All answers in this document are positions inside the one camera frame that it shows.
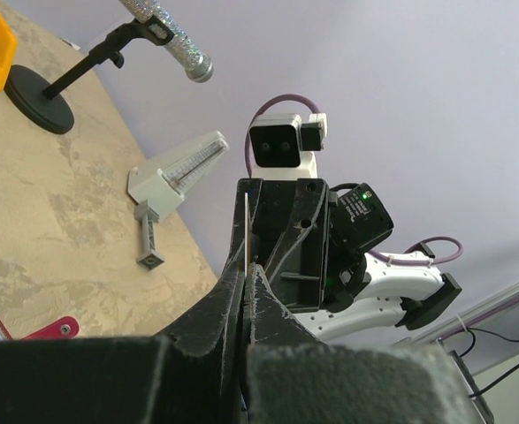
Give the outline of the red leather card holder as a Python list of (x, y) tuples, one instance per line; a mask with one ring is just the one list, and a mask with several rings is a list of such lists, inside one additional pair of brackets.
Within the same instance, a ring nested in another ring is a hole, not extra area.
[(0, 314), (0, 341), (71, 339), (79, 333), (79, 322), (69, 315), (54, 319), (46, 314), (35, 318)]

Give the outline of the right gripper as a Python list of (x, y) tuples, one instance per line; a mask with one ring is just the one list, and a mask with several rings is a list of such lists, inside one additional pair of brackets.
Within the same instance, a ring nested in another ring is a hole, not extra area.
[[(349, 307), (370, 282), (365, 254), (393, 231), (393, 220), (372, 188), (366, 183), (332, 187), (336, 202), (329, 230), (329, 188), (322, 179), (240, 179), (228, 261), (243, 274), (245, 192), (249, 267), (258, 258), (275, 296), (289, 309), (318, 309), (323, 298), (325, 309)], [(257, 208), (259, 236), (254, 228)]]

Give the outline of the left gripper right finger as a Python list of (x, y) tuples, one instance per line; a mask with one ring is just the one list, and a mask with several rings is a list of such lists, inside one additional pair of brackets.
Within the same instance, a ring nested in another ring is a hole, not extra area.
[(246, 403), (251, 423), (473, 423), (454, 362), (435, 346), (327, 345), (249, 270)]

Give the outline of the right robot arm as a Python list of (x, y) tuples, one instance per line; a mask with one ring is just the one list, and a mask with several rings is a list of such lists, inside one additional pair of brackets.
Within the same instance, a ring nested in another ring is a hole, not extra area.
[(427, 241), (379, 253), (392, 232), (365, 183), (244, 178), (237, 186), (233, 247), (257, 269), (256, 286), (323, 341), (379, 327), (421, 329), (460, 295)]

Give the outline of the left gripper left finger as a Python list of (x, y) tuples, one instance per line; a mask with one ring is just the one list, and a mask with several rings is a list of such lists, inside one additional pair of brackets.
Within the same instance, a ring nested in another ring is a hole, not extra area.
[(0, 423), (239, 422), (245, 259), (153, 336), (0, 342)]

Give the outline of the gold credit card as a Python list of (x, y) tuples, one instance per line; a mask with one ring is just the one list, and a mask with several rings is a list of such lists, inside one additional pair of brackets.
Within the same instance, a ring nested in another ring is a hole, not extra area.
[(247, 278), (250, 256), (250, 215), (249, 215), (249, 196), (244, 193), (244, 273)]

